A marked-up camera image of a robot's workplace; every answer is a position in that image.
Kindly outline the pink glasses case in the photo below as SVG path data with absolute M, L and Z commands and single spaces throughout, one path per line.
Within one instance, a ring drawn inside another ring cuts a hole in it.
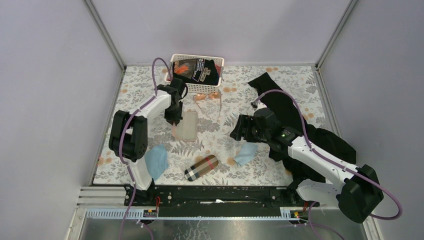
M 198 134 L 198 113 L 183 112 L 182 120 L 177 125 L 172 125 L 171 133 L 176 141 L 195 142 Z

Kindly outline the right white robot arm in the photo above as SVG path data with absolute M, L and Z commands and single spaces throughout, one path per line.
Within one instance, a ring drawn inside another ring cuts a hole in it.
M 322 148 L 307 143 L 304 135 L 283 126 L 267 107 L 257 109 L 254 115 L 239 115 L 229 135 L 236 141 L 266 143 L 271 150 L 288 156 L 312 168 L 329 183 L 306 178 L 287 191 L 287 201 L 299 206 L 304 201 L 338 207 L 351 221 L 363 223 L 383 200 L 376 171 L 369 165 L 358 167 L 341 160 Z

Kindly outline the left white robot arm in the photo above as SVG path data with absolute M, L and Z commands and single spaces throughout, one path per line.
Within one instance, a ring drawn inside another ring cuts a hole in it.
M 133 188 L 137 189 L 135 197 L 144 206 L 155 200 L 155 192 L 149 188 L 153 178 L 145 161 L 148 123 L 164 112 L 166 122 L 177 126 L 183 119 L 182 99 L 187 93 L 187 85 L 176 79 L 168 85 L 158 85 L 157 94 L 132 113 L 118 110 L 113 116 L 108 147 L 127 166 Z

